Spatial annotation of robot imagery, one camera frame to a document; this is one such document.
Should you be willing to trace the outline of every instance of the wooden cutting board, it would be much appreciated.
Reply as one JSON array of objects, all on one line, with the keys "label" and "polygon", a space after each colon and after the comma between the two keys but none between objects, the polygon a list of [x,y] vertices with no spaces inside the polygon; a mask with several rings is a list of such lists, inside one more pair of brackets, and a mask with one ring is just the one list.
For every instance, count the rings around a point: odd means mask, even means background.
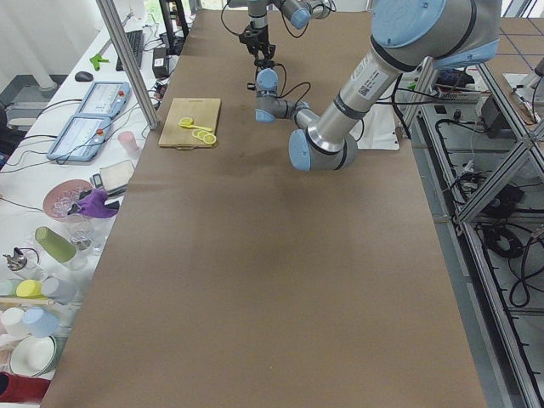
[{"label": "wooden cutting board", "polygon": [[178,123],[182,117],[192,117],[195,125],[213,128],[213,133],[215,133],[220,107],[221,99],[174,98],[159,138],[159,146],[181,150],[214,147],[217,142],[205,144],[193,136],[194,129],[180,127]]}]

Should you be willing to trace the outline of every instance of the white cup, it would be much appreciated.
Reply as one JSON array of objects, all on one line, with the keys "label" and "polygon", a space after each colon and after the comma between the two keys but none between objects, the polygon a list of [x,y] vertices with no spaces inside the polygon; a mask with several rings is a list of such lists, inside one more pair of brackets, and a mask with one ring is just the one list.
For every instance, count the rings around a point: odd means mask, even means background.
[{"label": "white cup", "polygon": [[69,303],[77,293],[77,287],[68,280],[47,278],[42,283],[42,294],[61,304]]},{"label": "white cup", "polygon": [[9,308],[2,313],[0,320],[6,332],[13,337],[24,337],[30,334],[30,330],[23,323],[23,316],[25,311],[20,308]]}]

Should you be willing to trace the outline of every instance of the bowl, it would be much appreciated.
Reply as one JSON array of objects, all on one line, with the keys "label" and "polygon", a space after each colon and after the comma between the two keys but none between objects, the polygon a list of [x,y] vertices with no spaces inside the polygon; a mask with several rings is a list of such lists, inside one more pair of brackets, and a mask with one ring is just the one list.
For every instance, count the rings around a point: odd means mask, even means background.
[{"label": "bowl", "polygon": [[55,368],[60,348],[54,337],[29,336],[14,348],[9,357],[9,369],[14,374],[37,377]]},{"label": "bowl", "polygon": [[87,180],[79,178],[60,183],[50,190],[43,199],[43,211],[56,221],[68,222],[70,219],[67,216],[68,211],[79,201],[79,195],[92,188],[93,186]]}]

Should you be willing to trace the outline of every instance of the green cup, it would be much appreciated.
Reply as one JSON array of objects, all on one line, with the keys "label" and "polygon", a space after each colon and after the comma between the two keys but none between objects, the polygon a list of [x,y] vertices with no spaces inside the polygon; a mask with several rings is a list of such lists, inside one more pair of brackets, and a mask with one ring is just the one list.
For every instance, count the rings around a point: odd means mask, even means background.
[{"label": "green cup", "polygon": [[43,249],[62,264],[76,256],[76,247],[48,227],[37,228],[35,237]]}]

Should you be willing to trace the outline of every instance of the blue cup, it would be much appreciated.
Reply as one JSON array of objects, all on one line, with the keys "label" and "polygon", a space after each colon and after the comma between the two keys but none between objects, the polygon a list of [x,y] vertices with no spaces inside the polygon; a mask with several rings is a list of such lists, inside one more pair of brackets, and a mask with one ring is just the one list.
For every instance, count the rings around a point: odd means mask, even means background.
[{"label": "blue cup", "polygon": [[28,309],[23,314],[23,323],[30,330],[31,335],[37,338],[51,336],[59,328],[59,318],[44,308]]}]

